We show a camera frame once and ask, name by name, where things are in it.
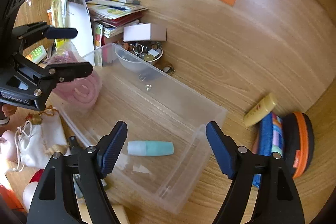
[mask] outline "white box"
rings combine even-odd
[[[167,28],[152,23],[138,24],[124,28],[125,42],[143,40],[166,41]]]

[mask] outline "stack of books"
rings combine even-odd
[[[86,3],[93,30],[97,29],[97,25],[103,29],[101,44],[95,42],[96,47],[122,40],[124,27],[138,24],[143,12],[148,9],[140,5],[139,0],[86,0]]]

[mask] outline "drawstring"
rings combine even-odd
[[[28,116],[26,117],[25,124],[23,126],[20,126],[20,127],[17,128],[17,130],[15,132],[15,135],[14,135],[14,142],[15,142],[16,156],[17,156],[17,167],[10,169],[10,171],[21,172],[23,170],[23,168],[25,167],[25,165],[22,165],[21,169],[19,169],[20,168],[20,163],[21,163],[19,146],[20,146],[21,141],[24,138],[23,136],[21,136],[21,138],[19,136],[24,134],[28,139],[30,139],[32,131],[33,131],[33,124],[35,124],[34,121],[35,121],[36,117],[40,117],[42,114],[45,114],[49,117],[53,117],[55,115],[55,112],[59,113],[59,111],[57,109],[53,108],[53,106],[50,105],[50,106],[46,107],[45,110],[40,111],[37,114],[29,113]],[[27,134],[26,129],[27,129],[28,125],[29,125],[29,133]]]
[[[26,127],[27,127],[27,125],[30,126],[28,134],[26,133]],[[16,146],[17,167],[12,169],[14,172],[21,172],[23,170],[23,168],[25,167],[25,165],[22,165],[21,169],[19,170],[20,163],[21,163],[21,156],[20,156],[19,145],[20,145],[21,141],[23,140],[23,137],[19,138],[19,135],[24,134],[28,139],[30,139],[31,133],[32,133],[32,129],[33,129],[33,124],[32,124],[32,122],[30,120],[28,120],[28,121],[25,122],[23,128],[22,128],[22,126],[18,127],[17,130],[16,130],[16,132],[15,132],[14,142],[15,142],[15,146]]]

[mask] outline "pen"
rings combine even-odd
[[[124,7],[117,7],[117,6],[111,6],[111,5],[109,5],[109,7],[113,8],[113,9],[116,9],[116,10],[126,11],[126,12],[132,11],[131,9],[124,8]]]

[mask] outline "clear plastic box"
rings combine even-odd
[[[96,145],[117,121],[126,122],[128,137],[112,175],[144,198],[178,213],[211,154],[205,126],[210,121],[221,126],[226,109],[116,44],[84,58],[100,64],[94,69],[103,85],[93,109],[83,113],[55,94],[50,96],[52,104],[86,146]],[[129,156],[127,142],[135,140],[172,142],[174,154]]]

